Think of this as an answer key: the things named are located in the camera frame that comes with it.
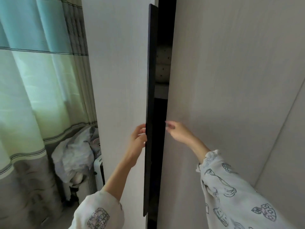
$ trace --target curtain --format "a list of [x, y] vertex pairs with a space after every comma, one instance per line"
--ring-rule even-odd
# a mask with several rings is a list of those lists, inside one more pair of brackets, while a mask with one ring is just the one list
[[0, 228], [62, 204], [46, 147], [96, 123], [81, 0], [0, 0]]

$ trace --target person's left hand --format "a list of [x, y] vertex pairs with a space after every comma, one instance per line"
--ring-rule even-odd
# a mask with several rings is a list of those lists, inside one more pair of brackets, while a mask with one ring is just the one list
[[132, 167], [137, 163], [142, 149], [145, 147], [145, 142], [147, 142], [145, 126], [145, 124], [137, 126], [130, 137], [129, 146], [125, 153], [124, 160], [127, 161]]

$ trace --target sleeve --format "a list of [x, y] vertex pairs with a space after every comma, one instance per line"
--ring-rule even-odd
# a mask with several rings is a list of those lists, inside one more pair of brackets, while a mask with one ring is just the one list
[[223, 160], [218, 150], [208, 152], [197, 171], [210, 229], [295, 228]]
[[123, 225], [122, 205], [102, 189], [82, 201], [69, 229], [121, 229]]

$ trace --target person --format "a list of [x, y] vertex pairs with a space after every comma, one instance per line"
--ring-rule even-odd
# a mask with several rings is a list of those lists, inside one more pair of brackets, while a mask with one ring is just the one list
[[[167, 121], [166, 130], [178, 142], [186, 144], [198, 158], [197, 172], [209, 229], [293, 229], [264, 197], [244, 181], [226, 163], [218, 150], [209, 148], [182, 123]], [[102, 190], [89, 195], [74, 213], [70, 229], [120, 229], [124, 211], [120, 199], [129, 171], [145, 146], [145, 124], [136, 127], [121, 162]]]

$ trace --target hand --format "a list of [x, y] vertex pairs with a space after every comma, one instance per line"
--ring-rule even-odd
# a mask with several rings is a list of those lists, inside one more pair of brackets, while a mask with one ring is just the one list
[[182, 142], [189, 146], [190, 143], [196, 138], [183, 123], [176, 121], [166, 121], [166, 123], [168, 124], [168, 127], [165, 128], [166, 131], [168, 131], [176, 141]]
[[135, 166], [137, 163], [142, 149], [145, 147], [145, 142], [147, 142], [145, 131], [145, 124], [141, 124], [137, 126], [134, 132], [131, 134], [129, 146], [123, 159], [124, 161], [128, 162], [131, 167]]

